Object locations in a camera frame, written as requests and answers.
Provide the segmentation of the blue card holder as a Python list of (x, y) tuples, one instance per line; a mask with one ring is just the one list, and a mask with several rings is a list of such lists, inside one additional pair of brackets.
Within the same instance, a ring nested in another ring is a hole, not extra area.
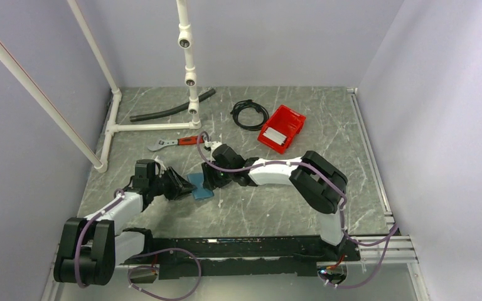
[(204, 187), (204, 174), (202, 172), (187, 175), (187, 181), (195, 186), (192, 196), (196, 201), (209, 199), (214, 196), (213, 191)]

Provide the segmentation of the red plastic bin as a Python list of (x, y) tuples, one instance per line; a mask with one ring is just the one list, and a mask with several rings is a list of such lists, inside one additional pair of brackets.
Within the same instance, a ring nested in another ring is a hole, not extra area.
[[(305, 121), (306, 116), (297, 113), (285, 105), (280, 105), (269, 118), (269, 120), (263, 125), (257, 140), (277, 153), (284, 154), (293, 142), (295, 136), (297, 136), (297, 134), (302, 130)], [(276, 129), (280, 133), (287, 136), (287, 140), (284, 145), (277, 145), (267, 137), (263, 136), (263, 133), (268, 127), (272, 127), (273, 129)]]

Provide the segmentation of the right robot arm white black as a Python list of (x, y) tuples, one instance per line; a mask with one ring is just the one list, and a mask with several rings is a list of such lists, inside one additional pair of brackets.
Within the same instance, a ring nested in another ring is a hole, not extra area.
[(313, 150), (286, 160), (245, 159), (226, 144), (210, 150), (212, 160), (201, 164), (204, 188), (212, 191), (231, 182), (243, 187), (292, 186), (318, 212), (322, 255), (336, 260), (344, 254), (345, 224), (340, 205), (346, 196), (348, 178), (337, 167)]

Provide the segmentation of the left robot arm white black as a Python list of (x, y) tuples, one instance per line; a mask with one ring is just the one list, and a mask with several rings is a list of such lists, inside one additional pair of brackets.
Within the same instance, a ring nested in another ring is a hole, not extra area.
[(53, 267), (56, 282), (75, 283), (80, 288), (106, 285), (117, 265), (133, 257), (139, 263), (154, 258), (151, 230), (126, 228), (158, 196), (178, 200), (190, 195), (195, 185), (172, 167), (153, 159), (135, 164), (134, 175), (113, 199), (83, 218), (69, 218), (63, 225)]

